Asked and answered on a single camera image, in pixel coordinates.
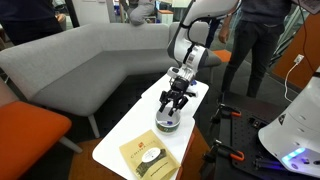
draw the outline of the black stand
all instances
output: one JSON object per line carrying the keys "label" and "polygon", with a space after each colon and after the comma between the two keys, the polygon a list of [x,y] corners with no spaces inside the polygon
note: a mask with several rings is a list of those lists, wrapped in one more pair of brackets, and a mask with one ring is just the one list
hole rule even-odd
{"label": "black stand", "polygon": [[284,107],[256,99],[225,94],[224,104],[241,111],[241,117],[221,119],[219,140],[245,154],[242,162],[217,156],[214,179],[315,179],[287,171],[258,139],[258,130],[273,121]]}

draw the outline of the cable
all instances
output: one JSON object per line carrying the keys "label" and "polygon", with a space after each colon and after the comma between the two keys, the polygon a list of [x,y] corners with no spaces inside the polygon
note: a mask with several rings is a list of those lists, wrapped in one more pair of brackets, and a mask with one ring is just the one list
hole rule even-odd
{"label": "cable", "polygon": [[299,5],[299,10],[300,10],[300,14],[302,16],[302,22],[303,22],[303,28],[304,28],[304,41],[303,41],[303,47],[302,47],[302,51],[303,51],[303,54],[308,62],[308,65],[310,67],[310,69],[312,70],[312,72],[315,72],[315,70],[312,68],[311,66],[311,63],[309,61],[309,58],[307,56],[307,53],[306,53],[306,45],[307,45],[307,27],[306,27],[306,24],[305,24],[305,20],[304,20],[304,15],[303,15],[303,11],[302,11],[302,8],[301,8],[301,4],[300,4],[300,0],[298,0],[298,5]]}
{"label": "cable", "polygon": [[292,100],[290,100],[289,98],[287,98],[287,93],[288,93],[287,81],[288,81],[288,77],[289,77],[290,72],[291,72],[298,64],[299,64],[299,63],[295,63],[295,64],[292,66],[292,68],[288,71],[287,76],[286,76],[286,79],[285,79],[285,81],[284,81],[284,87],[285,87],[285,89],[286,89],[286,91],[285,91],[285,93],[284,93],[284,98],[286,98],[286,100],[288,100],[288,101],[290,101],[290,102],[292,102]]}

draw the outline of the white robot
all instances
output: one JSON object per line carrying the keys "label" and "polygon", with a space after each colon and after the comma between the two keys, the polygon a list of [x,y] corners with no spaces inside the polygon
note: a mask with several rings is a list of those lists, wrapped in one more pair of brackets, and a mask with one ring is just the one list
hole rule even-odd
{"label": "white robot", "polygon": [[[320,4],[320,0],[307,3],[298,2],[308,8],[308,4]],[[204,62],[210,58],[210,51],[192,42],[189,30],[201,18],[222,19],[235,7],[238,0],[192,0],[180,26],[168,46],[171,58],[182,63],[180,68],[170,68],[168,75],[174,81],[168,92],[163,91],[160,102],[162,112],[173,101],[169,112],[172,116],[182,109],[188,99],[184,96]],[[320,177],[320,68],[307,87],[291,105],[271,124],[258,133],[263,146],[275,156],[289,171]]]}
{"label": "white robot", "polygon": [[182,65],[180,68],[172,67],[168,70],[167,74],[174,81],[171,90],[162,92],[160,112],[171,101],[173,106],[169,112],[170,116],[178,109],[183,108],[188,102],[184,95],[190,83],[194,80],[198,69],[204,67],[205,61],[213,57],[210,50],[190,39],[189,30],[193,23],[203,18],[225,18],[227,15],[231,15],[228,13],[237,3],[238,0],[192,0],[190,2],[180,26],[168,46],[169,56],[182,63]]}
{"label": "white robot", "polygon": [[320,68],[272,123],[260,129],[263,146],[286,169],[320,178]]}

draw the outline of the carpet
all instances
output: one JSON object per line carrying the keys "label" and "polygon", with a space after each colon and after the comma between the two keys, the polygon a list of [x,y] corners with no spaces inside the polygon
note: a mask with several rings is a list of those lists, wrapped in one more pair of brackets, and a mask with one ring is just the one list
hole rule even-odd
{"label": "carpet", "polygon": [[[209,150],[209,146],[202,137],[199,129],[193,129],[193,140],[188,147],[182,163],[182,173],[180,179],[200,179],[199,169],[203,164],[202,155]],[[69,180],[120,180],[123,179],[118,174],[110,171],[92,158],[94,148],[102,139],[94,139],[78,143],[83,149],[80,154],[74,154],[69,172]]]}

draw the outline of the person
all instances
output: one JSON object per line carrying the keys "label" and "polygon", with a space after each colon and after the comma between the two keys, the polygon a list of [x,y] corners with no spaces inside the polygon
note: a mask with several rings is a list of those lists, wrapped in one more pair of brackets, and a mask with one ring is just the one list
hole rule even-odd
{"label": "person", "polygon": [[210,22],[210,27],[209,27],[209,33],[208,33],[208,36],[206,38],[206,44],[205,44],[205,47],[210,49],[211,47],[211,44],[214,40],[214,35],[219,27],[219,24],[220,24],[220,19],[219,20],[216,20],[216,19],[213,19],[211,20]]}
{"label": "person", "polygon": [[127,12],[131,24],[138,26],[146,22],[146,17],[154,12],[155,0],[120,0],[120,4]]}
{"label": "person", "polygon": [[52,0],[1,0],[0,24],[14,45],[63,31]]}
{"label": "person", "polygon": [[[236,26],[230,61],[225,69],[221,92],[230,90],[236,71],[252,51],[252,64],[247,96],[256,98],[269,61],[284,32],[284,19],[291,9],[291,0],[242,0],[242,16]],[[219,40],[226,43],[231,16],[224,20]]]}

